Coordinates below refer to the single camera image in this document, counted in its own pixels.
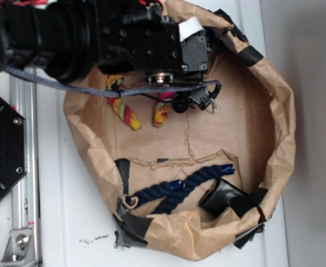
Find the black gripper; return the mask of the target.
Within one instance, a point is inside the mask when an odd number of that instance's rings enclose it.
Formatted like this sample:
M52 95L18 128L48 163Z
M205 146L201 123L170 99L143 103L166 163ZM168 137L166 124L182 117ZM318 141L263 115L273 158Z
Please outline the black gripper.
M151 83L193 84L208 70L208 42L196 17L175 22L158 1L97 1L96 18L104 74L141 72ZM177 113L200 109L214 114L217 94L207 86L179 92Z

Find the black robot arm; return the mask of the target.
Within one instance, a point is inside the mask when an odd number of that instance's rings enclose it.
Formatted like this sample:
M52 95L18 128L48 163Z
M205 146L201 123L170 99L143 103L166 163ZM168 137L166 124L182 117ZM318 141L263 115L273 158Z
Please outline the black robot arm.
M184 36L160 1L0 1L0 71L29 80L38 67L67 91L91 68L106 75L143 74L134 94L173 90L176 112L215 107L221 83L209 91L208 41L203 28Z

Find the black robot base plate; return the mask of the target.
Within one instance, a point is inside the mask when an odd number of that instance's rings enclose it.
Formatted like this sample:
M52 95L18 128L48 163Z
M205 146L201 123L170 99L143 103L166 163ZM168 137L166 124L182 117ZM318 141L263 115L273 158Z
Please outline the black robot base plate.
M26 174L25 122L0 97L0 202Z

